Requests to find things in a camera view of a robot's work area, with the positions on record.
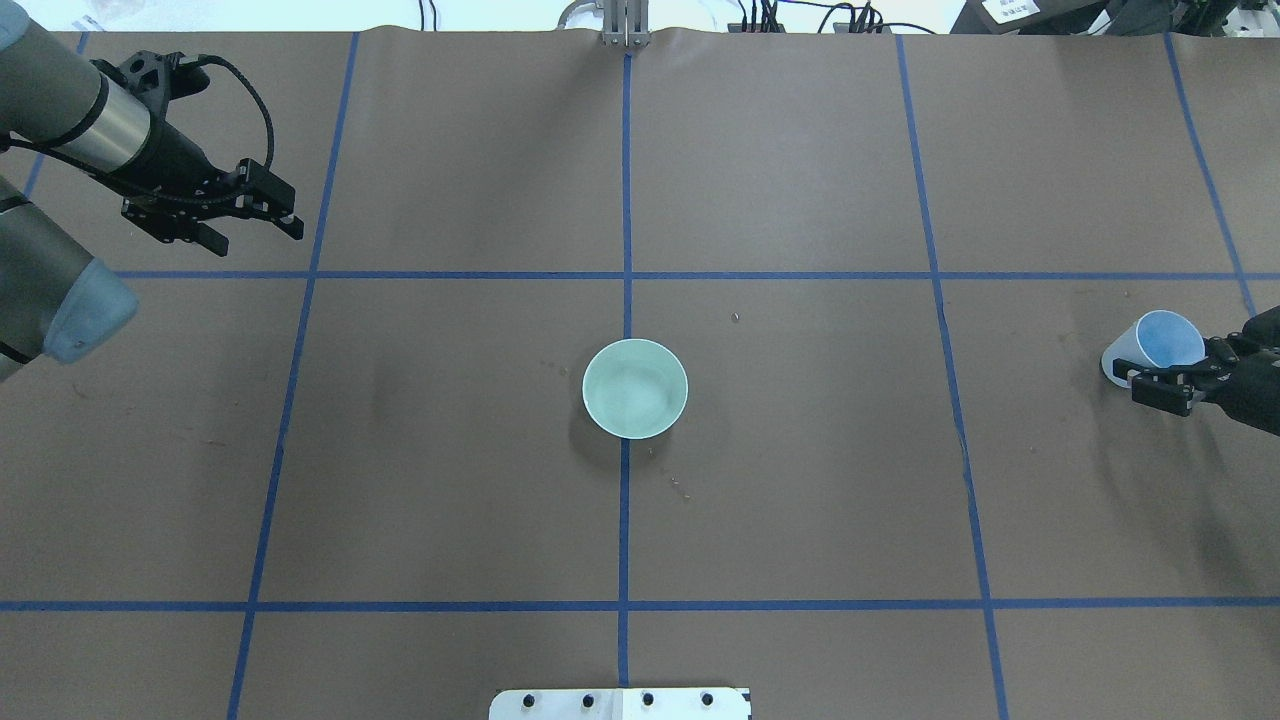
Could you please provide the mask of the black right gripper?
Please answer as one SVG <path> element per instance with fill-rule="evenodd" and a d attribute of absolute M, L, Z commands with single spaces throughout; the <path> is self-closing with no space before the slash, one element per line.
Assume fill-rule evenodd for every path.
<path fill-rule="evenodd" d="M 1253 357 L 1262 350 L 1244 334 L 1206 338 L 1206 357 L 1193 373 L 1174 368 L 1129 370 L 1130 398 L 1176 416 L 1189 416 L 1197 404 L 1248 404 L 1258 384 Z"/>

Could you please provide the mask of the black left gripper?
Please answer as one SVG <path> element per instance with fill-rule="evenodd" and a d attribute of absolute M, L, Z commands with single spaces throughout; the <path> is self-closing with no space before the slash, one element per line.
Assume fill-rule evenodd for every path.
<path fill-rule="evenodd" d="M 161 243 L 193 243 L 216 258 L 230 241 L 202 223 L 209 219 L 257 219 L 293 241 L 305 237 L 292 184 L 251 158 L 238 163 L 236 183 L 225 174 L 178 128 L 151 120 L 143 146 L 120 168 L 120 214 Z"/>

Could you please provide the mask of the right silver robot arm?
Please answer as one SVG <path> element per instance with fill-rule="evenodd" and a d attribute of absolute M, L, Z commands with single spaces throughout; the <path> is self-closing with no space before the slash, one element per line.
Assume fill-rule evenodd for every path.
<path fill-rule="evenodd" d="M 1212 404 L 1234 421 L 1279 434 L 1279 307 L 1252 316 L 1238 332 L 1199 338 L 1188 363 L 1162 366 L 1114 360 L 1132 401 L 1178 416 Z"/>

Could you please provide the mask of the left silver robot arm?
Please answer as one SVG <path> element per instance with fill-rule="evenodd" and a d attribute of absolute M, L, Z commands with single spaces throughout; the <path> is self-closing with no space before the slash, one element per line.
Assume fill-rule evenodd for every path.
<path fill-rule="evenodd" d="M 212 68 L 229 73 L 261 117 L 261 158 L 219 165 L 172 120 L 175 102 L 209 88 Z M 216 54 L 91 58 L 5 1 L 3 151 L 29 152 L 35 169 L 58 164 L 81 181 L 55 190 L 52 208 L 32 178 L 3 181 L 4 379 L 41 359 L 79 363 L 134 318 L 140 300 L 104 255 L 115 231 L 216 258 L 230 249 L 219 220 L 305 236 L 297 192 L 274 169 L 271 113 L 244 72 Z"/>

